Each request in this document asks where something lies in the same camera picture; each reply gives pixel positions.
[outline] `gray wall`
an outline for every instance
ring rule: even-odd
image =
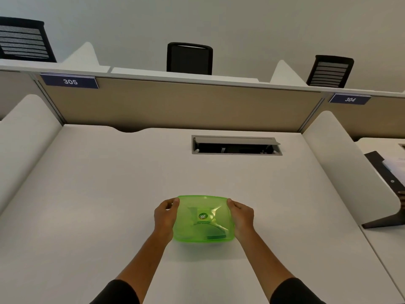
[[[90,41],[101,65],[166,69],[166,45],[214,49],[213,74],[270,81],[280,59],[304,79],[316,54],[355,60],[346,87],[405,90],[405,0],[2,0],[43,20],[59,61]]]

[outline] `black sleeve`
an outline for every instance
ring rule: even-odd
[[[273,292],[270,304],[325,304],[298,278],[283,281]]]
[[[127,282],[110,281],[90,304],[139,304],[138,296]]]

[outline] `chair backrest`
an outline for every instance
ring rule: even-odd
[[[344,88],[354,60],[340,56],[316,56],[307,84]]]
[[[0,58],[56,63],[44,22],[0,17]]]
[[[171,42],[167,45],[167,71],[199,75],[212,74],[213,50],[210,46]]]

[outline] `green plastic container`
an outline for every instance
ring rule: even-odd
[[[179,196],[180,206],[173,237],[182,242],[224,242],[235,237],[226,197]]]

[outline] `forearm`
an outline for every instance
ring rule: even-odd
[[[238,238],[268,300],[286,279],[294,277],[277,259],[253,228]]]
[[[135,290],[140,303],[146,296],[166,245],[165,238],[153,232],[134,259],[117,276]]]

